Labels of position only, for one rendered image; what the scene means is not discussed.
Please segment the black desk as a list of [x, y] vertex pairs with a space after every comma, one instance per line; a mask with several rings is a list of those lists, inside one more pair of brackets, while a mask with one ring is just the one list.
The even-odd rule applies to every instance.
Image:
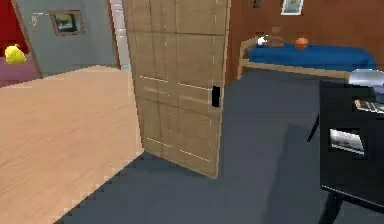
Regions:
[[328, 193], [318, 224], [333, 224], [345, 201], [384, 214], [384, 86], [320, 82], [311, 133]]

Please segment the silver laptop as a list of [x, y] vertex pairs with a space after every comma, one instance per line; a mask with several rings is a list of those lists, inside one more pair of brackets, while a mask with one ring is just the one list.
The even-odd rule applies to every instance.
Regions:
[[376, 94], [384, 94], [384, 71], [356, 69], [350, 73], [348, 83], [372, 87]]

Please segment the brown teddy bear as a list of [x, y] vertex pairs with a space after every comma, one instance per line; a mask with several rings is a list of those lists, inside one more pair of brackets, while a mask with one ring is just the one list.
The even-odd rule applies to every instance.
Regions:
[[273, 27], [271, 33], [268, 35], [267, 45], [270, 47], [283, 47], [284, 41], [280, 36], [280, 27]]

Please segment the blue bed with wooden frame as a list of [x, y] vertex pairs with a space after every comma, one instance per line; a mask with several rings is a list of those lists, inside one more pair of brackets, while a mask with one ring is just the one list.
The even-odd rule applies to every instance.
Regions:
[[251, 68], [341, 79], [355, 70], [377, 69], [374, 57], [361, 48], [307, 45], [298, 50], [289, 43], [271, 47], [267, 38], [256, 36], [241, 42], [238, 79]]

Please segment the light wooden room door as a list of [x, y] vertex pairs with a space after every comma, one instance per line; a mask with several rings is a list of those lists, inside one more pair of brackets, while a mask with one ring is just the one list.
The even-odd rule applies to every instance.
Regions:
[[[231, 0], [122, 0], [144, 150], [219, 173]], [[211, 105], [213, 86], [220, 107]]]

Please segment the brown framed wall picture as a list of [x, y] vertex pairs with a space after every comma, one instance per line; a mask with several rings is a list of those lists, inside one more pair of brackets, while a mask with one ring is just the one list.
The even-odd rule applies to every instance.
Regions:
[[57, 36], [85, 33], [80, 10], [50, 10], [49, 15]]

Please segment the white framed wall picture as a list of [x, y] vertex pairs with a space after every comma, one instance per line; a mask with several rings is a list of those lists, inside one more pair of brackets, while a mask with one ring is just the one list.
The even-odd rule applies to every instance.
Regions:
[[304, 0], [283, 0], [282, 15], [301, 15], [303, 10]]

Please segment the yellow round object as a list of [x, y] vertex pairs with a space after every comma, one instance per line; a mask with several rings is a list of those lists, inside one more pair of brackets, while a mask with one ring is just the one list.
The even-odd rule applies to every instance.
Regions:
[[17, 44], [8, 46], [4, 51], [4, 55], [8, 64], [22, 64], [26, 61], [25, 54]]

